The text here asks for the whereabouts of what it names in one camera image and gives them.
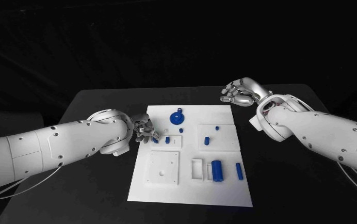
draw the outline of blue cylinder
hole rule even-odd
[[[241,163],[237,163],[237,173],[238,173],[238,179],[244,180],[244,173],[242,173]]]
[[[170,116],[170,122],[175,124],[175,125],[179,125],[182,124],[185,121],[185,115],[183,115],[183,109],[179,108],[178,109],[178,112],[175,112]]]
[[[209,145],[209,144],[211,144],[211,138],[206,137],[206,138],[205,138],[205,145]]]
[[[221,161],[212,162],[212,176],[215,182],[224,181],[224,173],[222,173],[222,163]]]

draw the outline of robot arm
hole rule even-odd
[[[137,141],[160,139],[149,115],[130,117],[119,110],[97,112],[87,120],[0,138],[0,186],[103,154],[129,151],[133,132]]]
[[[284,141],[296,135],[301,143],[319,154],[357,168],[357,122],[314,111],[291,95],[274,95],[250,78],[228,84],[221,97],[239,106],[258,103],[257,116],[250,120],[258,131]]]

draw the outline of white base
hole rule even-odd
[[[183,109],[185,122],[182,125],[175,125],[170,122],[170,115],[178,111],[178,108]],[[149,106],[147,113],[160,135],[166,136],[165,130],[169,130],[170,136],[182,135],[183,137],[183,147],[178,149],[180,152],[179,184],[163,185],[146,183],[147,163],[150,161],[153,146],[150,143],[142,143],[129,201],[252,207],[241,152],[205,152],[198,149],[198,125],[235,124],[231,106]],[[201,181],[192,179],[192,159],[203,160],[203,180]],[[225,179],[222,182],[208,180],[206,164],[212,163],[214,160],[221,160],[222,162]],[[242,165],[242,181],[238,179],[237,163]]]

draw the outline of table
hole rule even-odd
[[[319,111],[327,111],[307,85],[265,85],[275,94],[291,94]],[[130,116],[149,105],[224,105],[222,87],[106,89],[81,91],[61,123],[87,119],[104,109]],[[250,123],[257,105],[232,105],[254,208],[129,202],[129,189],[140,144],[120,157],[95,154],[64,166],[29,192],[16,196],[0,223],[274,223],[343,221],[353,223],[357,189],[337,163],[310,151],[291,137],[268,138]],[[18,191],[52,171],[32,176]]]

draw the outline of robotic hand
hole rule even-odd
[[[88,158],[98,151],[120,156],[137,141],[160,140],[147,114],[133,118],[116,109],[87,120],[0,138],[0,186]]]
[[[296,135],[301,143],[339,163],[357,168],[357,122],[313,108],[291,95],[274,95],[251,78],[231,82],[221,97],[239,106],[258,104],[250,120],[258,131],[284,141]]]

